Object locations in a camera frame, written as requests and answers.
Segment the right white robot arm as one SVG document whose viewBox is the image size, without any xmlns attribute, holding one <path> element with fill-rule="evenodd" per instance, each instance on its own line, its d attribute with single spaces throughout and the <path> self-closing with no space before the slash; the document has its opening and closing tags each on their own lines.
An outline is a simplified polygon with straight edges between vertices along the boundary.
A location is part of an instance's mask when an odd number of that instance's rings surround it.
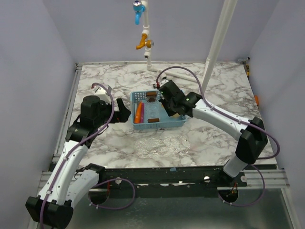
<svg viewBox="0 0 305 229">
<path fill-rule="evenodd" d="M 220 183 L 230 187 L 236 182 L 236 176 L 248 165 L 254 164 L 268 143 L 263 121 L 254 117 L 247 119 L 205 102 L 201 95 L 190 92 L 187 95 L 172 80 L 163 80 L 158 88 L 160 102 L 167 114 L 185 115 L 206 121 L 225 131 L 237 143 L 235 155 L 226 162 L 219 175 Z"/>
</svg>

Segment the yellow ceramic mug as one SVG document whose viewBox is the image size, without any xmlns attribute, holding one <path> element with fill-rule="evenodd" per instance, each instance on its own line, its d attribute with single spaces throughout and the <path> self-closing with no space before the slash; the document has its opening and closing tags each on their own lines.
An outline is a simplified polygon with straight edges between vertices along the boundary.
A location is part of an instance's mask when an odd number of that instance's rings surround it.
<svg viewBox="0 0 305 229">
<path fill-rule="evenodd" d="M 179 114 L 174 114 L 173 116 L 172 116 L 172 118 L 179 118 L 180 117 L 180 115 Z"/>
</svg>

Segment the clear tray with brown ends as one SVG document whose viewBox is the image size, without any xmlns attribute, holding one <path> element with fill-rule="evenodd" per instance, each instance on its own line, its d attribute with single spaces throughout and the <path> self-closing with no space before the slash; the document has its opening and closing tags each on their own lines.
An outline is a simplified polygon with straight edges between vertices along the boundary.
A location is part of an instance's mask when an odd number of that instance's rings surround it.
<svg viewBox="0 0 305 229">
<path fill-rule="evenodd" d="M 147 102 L 147 117 L 149 123 L 156 123 L 160 121 L 159 110 L 158 110 L 158 101 L 157 101 L 157 92 L 147 92 L 146 93 L 146 102 Z"/>
</svg>

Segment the light blue plastic basket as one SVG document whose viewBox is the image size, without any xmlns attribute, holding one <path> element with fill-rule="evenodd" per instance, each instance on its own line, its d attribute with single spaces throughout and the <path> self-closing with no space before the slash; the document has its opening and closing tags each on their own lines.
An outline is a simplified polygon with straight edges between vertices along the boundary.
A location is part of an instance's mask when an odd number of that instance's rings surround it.
<svg viewBox="0 0 305 229">
<path fill-rule="evenodd" d="M 183 126 L 184 115 L 168 116 L 157 90 L 135 91 L 130 94 L 131 123 L 135 130 L 160 129 Z"/>
</svg>

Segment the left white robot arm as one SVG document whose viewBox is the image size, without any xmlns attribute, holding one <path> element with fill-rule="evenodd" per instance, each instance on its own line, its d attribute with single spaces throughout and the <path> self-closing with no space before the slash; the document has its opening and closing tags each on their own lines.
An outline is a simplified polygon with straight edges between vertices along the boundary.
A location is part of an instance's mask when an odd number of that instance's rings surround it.
<svg viewBox="0 0 305 229">
<path fill-rule="evenodd" d="M 83 98 L 81 111 L 68 128 L 61 156 L 46 184 L 37 196 L 28 197 L 25 207 L 31 218 L 41 225 L 57 229 L 68 226 L 74 208 L 91 187 L 105 185 L 105 170 L 101 166 L 89 166 L 84 175 L 72 182 L 79 163 L 90 149 L 94 139 L 114 123 L 128 121 L 131 111 L 121 98 L 116 102 L 104 101 L 99 95 Z"/>
</svg>

